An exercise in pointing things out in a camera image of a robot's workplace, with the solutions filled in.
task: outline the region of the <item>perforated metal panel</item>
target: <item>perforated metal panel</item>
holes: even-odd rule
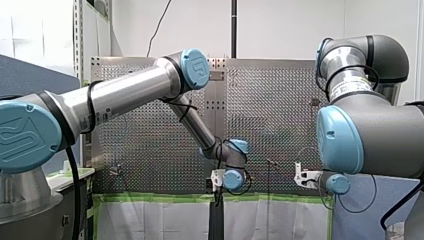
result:
[[[227,137],[245,139],[252,191],[313,193],[294,181],[294,162],[319,169],[315,118],[324,101],[314,82],[313,61],[228,60]],[[267,159],[280,164],[270,167]]]
[[[118,77],[153,62],[146,58],[92,60],[94,80]],[[318,153],[311,148],[316,147],[315,118],[323,104],[311,102],[313,98],[325,102],[325,98],[314,83],[313,61],[220,61],[219,69],[212,69],[224,72],[224,77],[188,96],[202,117],[207,113],[204,120],[217,136],[249,142],[251,191],[315,194],[293,181],[295,161],[301,161],[303,168],[320,168]],[[204,169],[211,163],[198,155],[197,144],[165,104],[149,103],[96,132],[93,165],[101,169],[96,192],[205,192]],[[266,159],[279,162],[280,171]],[[117,164],[122,165],[121,174],[111,175],[111,167]]]
[[[146,58],[93,58],[95,80],[141,70]],[[204,92],[187,93],[203,117]],[[178,118],[160,101],[146,104],[103,124],[93,135],[96,192],[204,193],[204,162],[198,146]],[[121,166],[119,175],[111,169]]]

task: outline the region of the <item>black pole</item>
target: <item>black pole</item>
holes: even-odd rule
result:
[[[237,0],[231,4],[231,58],[237,58]]]

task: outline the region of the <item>white wall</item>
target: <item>white wall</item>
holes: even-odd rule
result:
[[[72,4],[0,0],[0,54],[74,75]]]
[[[421,97],[419,85],[422,79],[417,79],[417,69],[422,67],[418,64],[417,68],[418,46],[422,44],[418,38],[420,2],[422,0],[346,0],[345,37],[384,34],[405,48],[410,72],[407,82],[402,84],[399,104]]]
[[[113,0],[112,53],[145,56],[167,0]],[[313,59],[326,36],[343,36],[344,1],[238,1],[238,57]],[[161,56],[199,48],[212,57],[230,55],[230,0],[173,1],[151,51]]]
[[[238,58],[315,59],[322,39],[343,37],[344,1],[238,3]]]

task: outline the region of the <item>light blue joint cap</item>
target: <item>light blue joint cap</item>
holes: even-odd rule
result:
[[[209,64],[198,49],[186,49],[181,54],[181,71],[186,83],[193,90],[206,86],[209,81]]]
[[[317,117],[317,139],[324,168],[356,174],[364,165],[361,137],[352,119],[337,106],[321,108]]]
[[[344,175],[334,174],[327,179],[325,186],[327,187],[328,191],[334,194],[343,195],[349,192],[350,181]]]
[[[248,151],[249,145],[246,141],[240,140],[240,139],[230,139],[230,142],[231,143],[228,144],[230,146],[230,148],[232,148],[236,151],[241,150],[246,155],[249,153],[249,151]]]
[[[0,170],[15,174],[47,162],[58,151],[62,131],[42,107],[0,101]]]
[[[237,191],[243,186],[243,176],[236,170],[227,170],[224,174],[224,187]]]

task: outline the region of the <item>black strap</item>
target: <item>black strap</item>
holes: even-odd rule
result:
[[[97,125],[96,111],[94,110],[93,99],[91,98],[91,92],[93,91],[94,86],[96,86],[98,83],[101,83],[101,82],[102,81],[95,81],[95,82],[92,82],[90,86],[88,86],[87,107],[88,107],[88,111],[90,112],[90,116],[88,116],[88,121],[90,122],[90,128],[86,132],[83,132],[83,134],[91,133]]]
[[[62,111],[59,109],[59,107],[56,105],[56,103],[53,101],[50,95],[48,95],[46,92],[37,93],[37,95],[44,102],[44,104],[46,104],[47,108],[56,118],[57,122],[60,125],[60,128],[62,129],[62,134],[63,134],[63,137],[65,138],[66,146],[64,146],[63,145],[64,143],[62,143],[60,146],[60,149],[74,145],[75,144],[74,134],[72,132],[71,127],[69,126],[68,121],[66,121],[66,118],[63,115]]]

